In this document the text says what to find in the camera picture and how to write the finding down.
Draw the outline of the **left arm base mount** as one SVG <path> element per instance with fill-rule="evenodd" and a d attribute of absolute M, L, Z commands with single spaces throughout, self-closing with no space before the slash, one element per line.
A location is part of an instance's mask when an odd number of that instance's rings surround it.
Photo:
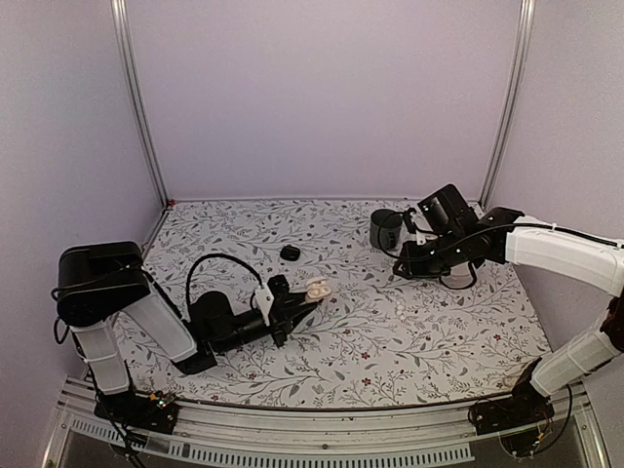
<path fill-rule="evenodd" d="M 95 416 L 132 427 L 172 435 L 176 427 L 179 406 L 174 393 L 156 391 L 141 396 L 133 389 L 106 395 L 97 391 Z"/>

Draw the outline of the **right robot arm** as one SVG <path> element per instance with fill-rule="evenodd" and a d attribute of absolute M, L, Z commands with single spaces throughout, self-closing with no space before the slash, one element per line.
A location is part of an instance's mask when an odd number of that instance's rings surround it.
<path fill-rule="evenodd" d="M 485 261 L 530 266 L 593 286 L 610 295 L 604 317 L 566 345 L 533 361 L 504 405 L 504 416 L 524 425 L 571 381 L 597 371 L 623 353 L 623 243 L 496 207 L 477 215 L 448 184 L 417 205 L 431 240 L 406 241 L 393 272 L 408 279 L 441 279 L 455 266 L 470 272 Z"/>

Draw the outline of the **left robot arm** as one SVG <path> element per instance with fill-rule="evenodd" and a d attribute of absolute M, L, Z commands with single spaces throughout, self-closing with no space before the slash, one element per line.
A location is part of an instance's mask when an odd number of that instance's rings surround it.
<path fill-rule="evenodd" d="M 250 273 L 256 288 L 249 310 L 236 314 L 218 291 L 187 296 L 179 309 L 143 267 L 138 245 L 117 242 L 69 248 L 58 260 L 58 284 L 52 291 L 58 319 L 73 335 L 81 358 L 94 375 L 108 408 L 125 423 L 145 413 L 114 333 L 118 316 L 136 324 L 182 374 L 215 367 L 216 356 L 270 337 L 277 347 L 332 293 L 327 279 L 309 280 L 292 291 L 285 276 L 267 280 L 245 261 L 226 253 L 208 253 L 190 270 L 211 259 L 230 261 Z"/>

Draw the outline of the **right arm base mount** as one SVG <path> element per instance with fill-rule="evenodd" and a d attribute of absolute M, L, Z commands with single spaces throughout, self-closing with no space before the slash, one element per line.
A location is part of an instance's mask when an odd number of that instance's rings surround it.
<path fill-rule="evenodd" d="M 478 435 L 548 421 L 555 415 L 550 397 L 541 395 L 530 383 L 532 373 L 540 361 L 537 359 L 528 365 L 510 396 L 499 400 L 482 400 L 468 409 L 468 421 Z"/>

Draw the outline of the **white earbud case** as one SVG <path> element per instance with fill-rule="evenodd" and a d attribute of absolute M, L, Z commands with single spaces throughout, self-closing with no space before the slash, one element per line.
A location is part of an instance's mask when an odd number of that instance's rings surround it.
<path fill-rule="evenodd" d="M 329 287 L 330 293 L 327 295 L 321 295 L 319 289 L 322 287 Z M 329 284 L 329 281 L 326 277 L 314 277 L 308 280 L 305 284 L 306 292 L 308 293 L 309 298 L 313 302 L 317 302 L 323 300 L 327 296 L 332 294 L 332 288 Z"/>

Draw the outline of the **black earbud charging case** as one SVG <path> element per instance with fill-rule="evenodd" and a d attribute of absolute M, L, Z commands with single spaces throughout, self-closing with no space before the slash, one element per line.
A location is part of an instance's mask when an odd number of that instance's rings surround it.
<path fill-rule="evenodd" d="M 297 261 L 301 256 L 300 248 L 293 245 L 285 245 L 281 248 L 279 257 L 286 261 Z"/>

